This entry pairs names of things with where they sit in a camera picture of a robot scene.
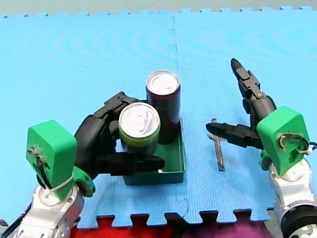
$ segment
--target green plastic box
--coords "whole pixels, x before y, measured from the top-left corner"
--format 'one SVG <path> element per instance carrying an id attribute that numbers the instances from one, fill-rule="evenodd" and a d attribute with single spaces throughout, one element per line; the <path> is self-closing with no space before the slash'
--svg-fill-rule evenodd
<path id="1" fill-rule="evenodd" d="M 155 152 L 165 160 L 165 167 L 159 171 L 137 173 L 133 176 L 123 176 L 126 185 L 181 183 L 184 180 L 185 153 L 181 132 L 178 138 L 166 145 L 158 145 Z"/>

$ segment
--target white cable tie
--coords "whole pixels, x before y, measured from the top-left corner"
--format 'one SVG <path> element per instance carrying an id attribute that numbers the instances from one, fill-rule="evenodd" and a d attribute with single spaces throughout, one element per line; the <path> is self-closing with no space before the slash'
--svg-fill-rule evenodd
<path id="1" fill-rule="evenodd" d="M 68 185 L 73 180 L 73 178 L 74 178 L 74 173 L 72 173 L 71 176 L 68 179 L 66 179 L 63 183 L 61 183 L 60 185 L 58 185 L 54 188 L 51 188 L 51 189 L 46 189 L 45 190 L 45 193 L 46 193 L 45 197 L 48 198 L 48 196 L 52 192 L 55 192 L 55 191 L 61 189 L 62 187 L 65 187 L 66 185 Z"/>

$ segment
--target aluminum can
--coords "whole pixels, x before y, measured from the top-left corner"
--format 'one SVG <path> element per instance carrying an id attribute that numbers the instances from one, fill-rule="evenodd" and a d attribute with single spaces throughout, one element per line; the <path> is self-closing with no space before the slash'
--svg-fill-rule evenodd
<path id="1" fill-rule="evenodd" d="M 137 102 L 125 107 L 119 116 L 119 135 L 124 151 L 152 155 L 159 143 L 158 112 L 149 104 Z"/>
<path id="2" fill-rule="evenodd" d="M 147 100 L 158 112 L 160 132 L 158 142 L 173 142 L 180 131 L 180 81 L 173 72 L 152 73 L 146 81 Z"/>

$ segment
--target green 3d-printed part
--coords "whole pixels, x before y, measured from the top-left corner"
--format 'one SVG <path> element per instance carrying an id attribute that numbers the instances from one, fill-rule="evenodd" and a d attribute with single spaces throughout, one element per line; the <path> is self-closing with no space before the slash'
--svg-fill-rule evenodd
<path id="1" fill-rule="evenodd" d="M 76 149 L 75 137 L 54 120 L 28 130 L 27 150 L 34 150 L 38 156 L 27 153 L 26 158 L 42 182 L 45 184 L 47 179 L 51 188 L 61 185 L 71 177 Z M 74 181 L 71 181 L 54 193 L 60 200 L 64 200 L 73 185 Z"/>
<path id="2" fill-rule="evenodd" d="M 89 175 L 76 166 L 74 166 L 73 174 L 74 182 L 79 186 L 83 195 L 85 197 L 92 197 L 96 188 Z"/>
<path id="3" fill-rule="evenodd" d="M 258 123 L 257 132 L 264 146 L 262 166 L 267 164 L 269 155 L 278 174 L 282 176 L 303 159 L 304 154 L 298 151 L 304 149 L 301 141 L 286 139 L 285 150 L 278 144 L 279 137 L 285 133 L 300 135 L 309 141 L 304 118 L 298 112 L 280 107 Z"/>

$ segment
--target interlocking foam tile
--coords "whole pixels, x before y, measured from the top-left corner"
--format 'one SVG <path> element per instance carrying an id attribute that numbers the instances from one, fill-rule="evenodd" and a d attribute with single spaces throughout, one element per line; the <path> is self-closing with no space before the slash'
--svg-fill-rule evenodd
<path id="1" fill-rule="evenodd" d="M 212 118 L 249 124 L 232 57 L 253 71 L 277 105 L 302 113 L 317 140 L 317 12 L 309 7 L 23 16 L 0 20 L 0 188 L 5 191 L 0 218 L 8 223 L 27 206 L 37 184 L 25 160 L 27 128 L 55 119 L 74 133 L 118 91 L 145 98 L 145 78 L 156 70 L 173 70 L 182 82 L 184 182 L 125 186 L 121 177 L 98 176 L 80 228 L 94 228 L 97 216 L 108 215 L 115 216 L 117 227 L 132 225 L 135 214 L 149 214 L 148 225 L 166 224 L 165 213 L 189 223 L 200 223 L 200 212 L 206 211 L 218 212 L 221 223 L 235 222 L 236 210 L 251 210 L 253 221 L 269 218 L 273 192 L 259 152 L 223 142 L 226 171 L 219 172 L 206 135 Z M 308 158 L 315 171 L 316 159 L 316 154 Z"/>

